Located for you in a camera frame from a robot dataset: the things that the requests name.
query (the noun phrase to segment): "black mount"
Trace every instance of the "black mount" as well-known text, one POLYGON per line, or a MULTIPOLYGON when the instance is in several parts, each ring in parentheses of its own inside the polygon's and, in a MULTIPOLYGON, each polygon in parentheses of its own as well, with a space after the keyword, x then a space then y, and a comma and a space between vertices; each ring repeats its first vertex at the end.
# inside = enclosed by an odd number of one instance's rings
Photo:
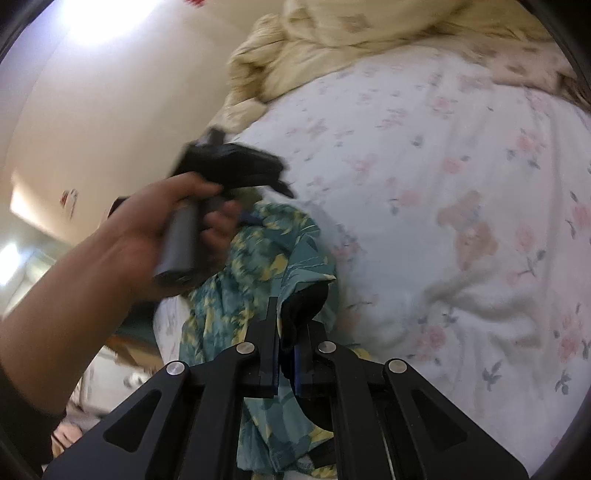
MULTIPOLYGON (((222 185, 223 192, 205 200, 185 199, 170 215, 160 260, 154 270, 154 280, 164 287, 197 287, 212 275, 212 259, 200 236, 207 228, 203 218, 219 210, 225 199, 232 198, 233 190, 269 185, 276 192, 294 198, 287 183, 281 180, 285 167, 279 157, 245 145, 227 144, 225 139, 224 131, 209 129, 204 139, 186 145, 171 175, 196 172, 222 185)), ((254 225, 261 224, 252 215, 241 217, 241 223, 252 225, 252 221, 254 225)))
POLYGON ((308 321, 319 309, 306 308, 306 291, 319 303, 318 290, 308 287, 284 302, 282 338, 271 297, 267 318, 251 323, 245 342, 195 367, 169 363, 43 478, 232 480, 242 400, 273 398, 279 367, 304 414, 335 433, 330 463, 336 461, 339 480, 386 480, 392 473, 397 480, 529 478, 406 362, 361 360, 329 342, 324 325, 308 321))

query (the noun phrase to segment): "beige blanket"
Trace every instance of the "beige blanket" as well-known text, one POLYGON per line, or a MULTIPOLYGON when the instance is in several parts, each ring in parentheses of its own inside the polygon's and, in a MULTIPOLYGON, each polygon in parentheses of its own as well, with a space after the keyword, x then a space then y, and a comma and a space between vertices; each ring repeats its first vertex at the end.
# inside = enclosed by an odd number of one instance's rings
MULTIPOLYGON (((516 0, 286 0, 283 13, 260 18, 232 54, 230 94, 216 121, 239 132, 264 114, 266 102, 315 78, 363 56, 449 34, 553 45, 541 23, 516 0)), ((487 62, 492 67, 499 58, 493 55, 487 62)), ((503 66, 496 65, 499 78, 501 71, 511 72, 503 66)))

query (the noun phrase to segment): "ceiling light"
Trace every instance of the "ceiling light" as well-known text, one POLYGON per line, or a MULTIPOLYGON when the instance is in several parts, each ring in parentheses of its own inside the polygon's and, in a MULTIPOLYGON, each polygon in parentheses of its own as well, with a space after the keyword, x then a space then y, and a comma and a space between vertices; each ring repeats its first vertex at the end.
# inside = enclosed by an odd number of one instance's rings
POLYGON ((161 0, 66 0, 63 18, 83 44, 99 44, 133 30, 161 0))

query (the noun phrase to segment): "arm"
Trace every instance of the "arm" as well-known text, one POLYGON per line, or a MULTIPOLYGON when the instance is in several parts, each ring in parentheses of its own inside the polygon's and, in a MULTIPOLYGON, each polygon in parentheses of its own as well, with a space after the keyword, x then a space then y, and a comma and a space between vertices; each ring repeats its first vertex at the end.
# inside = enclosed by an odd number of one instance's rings
MULTIPOLYGON (((195 174, 152 184, 130 197, 92 236, 72 249, 0 323, 0 364, 39 410, 63 411, 70 394, 131 305, 178 294, 152 282, 161 233, 179 200, 220 187, 195 174)), ((206 216, 202 233, 223 261, 238 221, 228 202, 206 216)))

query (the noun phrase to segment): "white wall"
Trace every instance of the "white wall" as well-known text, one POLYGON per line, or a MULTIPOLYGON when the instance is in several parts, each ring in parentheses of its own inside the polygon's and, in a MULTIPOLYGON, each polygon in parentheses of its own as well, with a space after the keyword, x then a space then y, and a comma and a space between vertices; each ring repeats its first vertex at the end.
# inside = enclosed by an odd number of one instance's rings
MULTIPOLYGON (((6 148, 1 199, 7 201, 16 178, 28 205, 28 213, 19 215, 70 244, 96 229, 117 196, 167 175, 183 144, 197 138, 221 107, 232 50, 260 15, 282 5, 208 0, 196 8, 184 0, 153 1, 155 9, 140 25, 102 42, 89 44, 75 29, 63 35, 56 28, 48 48, 53 53, 6 148), (66 221, 59 198, 72 188, 79 198, 72 221, 66 221)), ((53 15, 61 21, 59 9, 53 15)), ((15 51, 24 54, 43 42, 40 33, 26 46, 19 39, 15 51)), ((14 78, 0 75, 0 82, 14 78)), ((2 145, 0 136, 0 155, 2 145)))
MULTIPOLYGON (((0 170, 21 111, 47 60, 68 32, 58 21, 63 0, 54 0, 18 37, 0 63, 0 170)), ((4 203, 9 202, 9 183, 0 184, 4 203)))

